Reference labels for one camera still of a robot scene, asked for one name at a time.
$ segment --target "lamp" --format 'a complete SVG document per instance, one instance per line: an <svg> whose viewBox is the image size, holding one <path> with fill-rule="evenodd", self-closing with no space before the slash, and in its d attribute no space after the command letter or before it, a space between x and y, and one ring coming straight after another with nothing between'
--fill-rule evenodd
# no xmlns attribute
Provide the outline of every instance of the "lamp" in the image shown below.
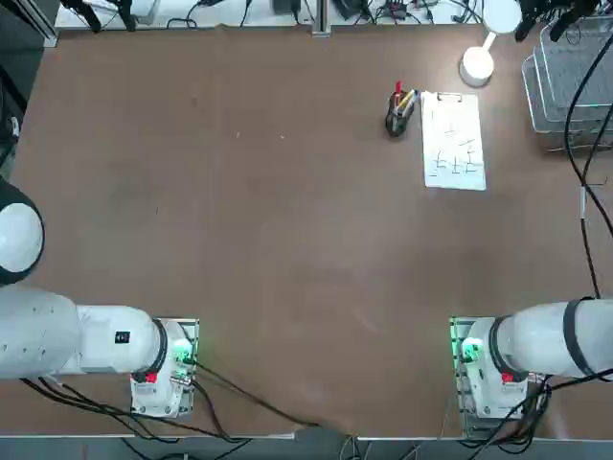
<svg viewBox="0 0 613 460"><path fill-rule="evenodd" d="M489 48L500 34L510 34L521 22L521 8L515 0L488 0L482 11L488 36L483 46L471 46L462 56L460 77L469 86L485 85L494 72Z"/></svg>

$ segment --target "red pen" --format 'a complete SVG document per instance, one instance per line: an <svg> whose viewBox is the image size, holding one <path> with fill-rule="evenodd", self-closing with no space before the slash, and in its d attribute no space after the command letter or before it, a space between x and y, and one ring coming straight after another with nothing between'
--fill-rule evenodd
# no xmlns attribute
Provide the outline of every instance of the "red pen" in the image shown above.
<svg viewBox="0 0 613 460"><path fill-rule="evenodd" d="M396 82L396 92L394 93L394 108L396 108L400 102L400 95L402 94L402 81Z"/></svg>

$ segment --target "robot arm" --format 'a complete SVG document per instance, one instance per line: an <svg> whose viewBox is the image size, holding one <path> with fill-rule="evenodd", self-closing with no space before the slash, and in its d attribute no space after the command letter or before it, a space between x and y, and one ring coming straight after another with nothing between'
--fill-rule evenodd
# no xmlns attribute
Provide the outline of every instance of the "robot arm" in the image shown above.
<svg viewBox="0 0 613 460"><path fill-rule="evenodd" d="M126 306L77 306L19 286L0 289L0 315L0 379L129 373L133 410L159 417L191 410L197 341L176 320Z"/></svg>
<svg viewBox="0 0 613 460"><path fill-rule="evenodd" d="M478 417L503 418L529 373L581 378L613 368L613 300L581 299L476 320L462 362Z"/></svg>

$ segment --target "notepad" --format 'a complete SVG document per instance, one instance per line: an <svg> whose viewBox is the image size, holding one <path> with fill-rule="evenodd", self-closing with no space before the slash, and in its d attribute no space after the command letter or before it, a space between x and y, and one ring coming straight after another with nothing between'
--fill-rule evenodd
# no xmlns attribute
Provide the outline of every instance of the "notepad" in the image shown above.
<svg viewBox="0 0 613 460"><path fill-rule="evenodd" d="M421 131L426 187L486 189L477 96L422 92Z"/></svg>

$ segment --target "brown table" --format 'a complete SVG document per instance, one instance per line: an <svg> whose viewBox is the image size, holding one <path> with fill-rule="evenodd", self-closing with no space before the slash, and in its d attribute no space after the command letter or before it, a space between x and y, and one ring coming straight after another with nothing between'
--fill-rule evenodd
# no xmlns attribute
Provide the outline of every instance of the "brown table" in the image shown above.
<svg viewBox="0 0 613 460"><path fill-rule="evenodd" d="M408 139L384 133L395 80L469 91L458 60L482 41L469 26L64 35L42 61L14 175L48 230L29 283L198 317L204 360L295 415L437 437L449 316L591 291L577 180L531 132L520 65L532 44L498 38L495 76L476 91L485 193L424 187L419 117ZM598 219L590 235L610 273ZM128 406L126 377L76 385ZM233 433L295 428L210 386ZM4 434L124 432L18 382L1 388ZM560 392L543 435L611 439L612 405L600 383ZM211 427L200 404L189 422ZM453 403L444 436L460 434Z"/></svg>

